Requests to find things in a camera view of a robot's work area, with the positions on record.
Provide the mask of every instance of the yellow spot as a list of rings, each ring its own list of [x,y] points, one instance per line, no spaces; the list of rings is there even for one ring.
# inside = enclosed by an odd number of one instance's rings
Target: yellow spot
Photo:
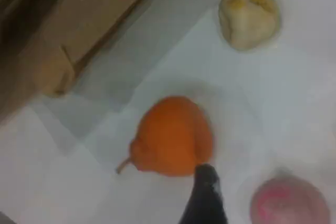
[[[273,13],[272,0],[250,0],[252,3],[261,6],[267,12]]]
[[[227,6],[232,9],[240,9],[245,6],[244,0],[227,0]]]

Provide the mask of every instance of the cardboard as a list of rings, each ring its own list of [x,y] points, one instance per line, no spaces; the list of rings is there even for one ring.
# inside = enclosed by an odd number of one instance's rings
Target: cardboard
[[[5,63],[2,115],[39,92],[59,96],[69,91],[90,57],[137,1],[57,0],[20,53]]]

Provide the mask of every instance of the dough ball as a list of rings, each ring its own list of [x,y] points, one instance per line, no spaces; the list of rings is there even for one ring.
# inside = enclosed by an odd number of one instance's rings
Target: dough ball
[[[295,177],[278,177],[263,184],[252,198],[252,224],[330,224],[322,194]]]
[[[221,0],[218,12],[223,36],[237,50],[258,46],[280,27],[275,0]]]

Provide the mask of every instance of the pear stem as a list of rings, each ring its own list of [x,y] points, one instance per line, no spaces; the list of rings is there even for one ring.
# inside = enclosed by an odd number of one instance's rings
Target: pear stem
[[[126,158],[121,164],[115,169],[117,174],[120,174],[121,171],[131,162],[131,157]]]

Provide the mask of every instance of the pink fruit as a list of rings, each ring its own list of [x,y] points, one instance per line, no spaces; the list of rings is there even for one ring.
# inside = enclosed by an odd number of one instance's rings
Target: pink fruit
[[[276,177],[260,186],[251,201],[250,217],[253,224],[330,224],[322,194],[292,176]]]

